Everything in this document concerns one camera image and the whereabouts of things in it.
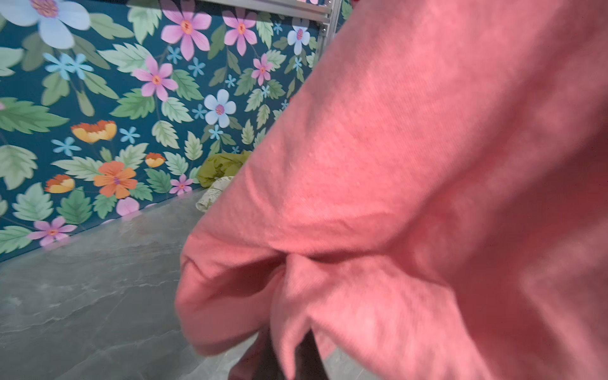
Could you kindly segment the pink cloth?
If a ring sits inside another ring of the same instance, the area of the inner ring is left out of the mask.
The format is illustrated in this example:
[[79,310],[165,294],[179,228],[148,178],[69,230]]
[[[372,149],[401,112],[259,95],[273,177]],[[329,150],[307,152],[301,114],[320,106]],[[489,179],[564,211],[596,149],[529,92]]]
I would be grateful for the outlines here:
[[605,379],[606,2],[362,1],[180,266],[203,356]]

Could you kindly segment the white patterned cloth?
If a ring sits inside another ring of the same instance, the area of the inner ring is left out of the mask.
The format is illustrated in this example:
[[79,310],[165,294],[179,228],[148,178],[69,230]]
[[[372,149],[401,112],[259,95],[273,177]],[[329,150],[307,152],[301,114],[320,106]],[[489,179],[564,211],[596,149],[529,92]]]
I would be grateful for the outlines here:
[[204,191],[204,194],[196,202],[196,209],[201,213],[207,213],[211,206],[222,195],[233,180],[233,176],[221,177]]

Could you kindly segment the olive green cloth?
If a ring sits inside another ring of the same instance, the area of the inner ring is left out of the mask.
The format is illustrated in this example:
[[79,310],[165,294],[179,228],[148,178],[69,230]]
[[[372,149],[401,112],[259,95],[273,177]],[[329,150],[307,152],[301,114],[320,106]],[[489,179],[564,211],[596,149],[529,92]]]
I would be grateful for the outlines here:
[[221,153],[211,155],[196,173],[196,179],[203,188],[210,188],[223,177],[233,177],[245,165],[251,151],[240,154]]

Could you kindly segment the aluminium back horizontal bar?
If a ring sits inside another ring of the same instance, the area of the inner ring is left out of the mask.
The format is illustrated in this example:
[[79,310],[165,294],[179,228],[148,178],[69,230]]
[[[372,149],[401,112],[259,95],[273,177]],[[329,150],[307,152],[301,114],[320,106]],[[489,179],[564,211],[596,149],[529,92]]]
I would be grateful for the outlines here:
[[297,17],[323,24],[330,23],[331,17],[340,11],[341,5],[341,1],[321,1],[321,5],[315,5],[295,0],[209,0],[209,3]]

